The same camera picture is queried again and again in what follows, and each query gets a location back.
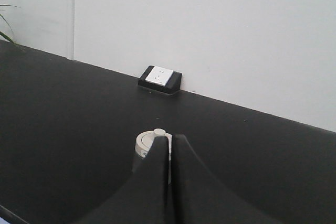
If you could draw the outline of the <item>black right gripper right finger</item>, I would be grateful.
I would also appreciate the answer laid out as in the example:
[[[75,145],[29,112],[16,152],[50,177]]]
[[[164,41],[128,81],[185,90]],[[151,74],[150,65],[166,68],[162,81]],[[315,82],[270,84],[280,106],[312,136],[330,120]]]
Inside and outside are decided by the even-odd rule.
[[[177,223],[279,223],[222,184],[182,134],[172,138],[172,194]]]

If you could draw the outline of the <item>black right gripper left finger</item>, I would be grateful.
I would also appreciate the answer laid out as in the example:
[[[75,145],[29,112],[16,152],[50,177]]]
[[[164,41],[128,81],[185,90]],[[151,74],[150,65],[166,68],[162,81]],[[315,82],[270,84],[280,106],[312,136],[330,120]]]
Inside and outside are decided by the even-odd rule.
[[[76,223],[166,223],[169,141],[158,136],[129,180]]]

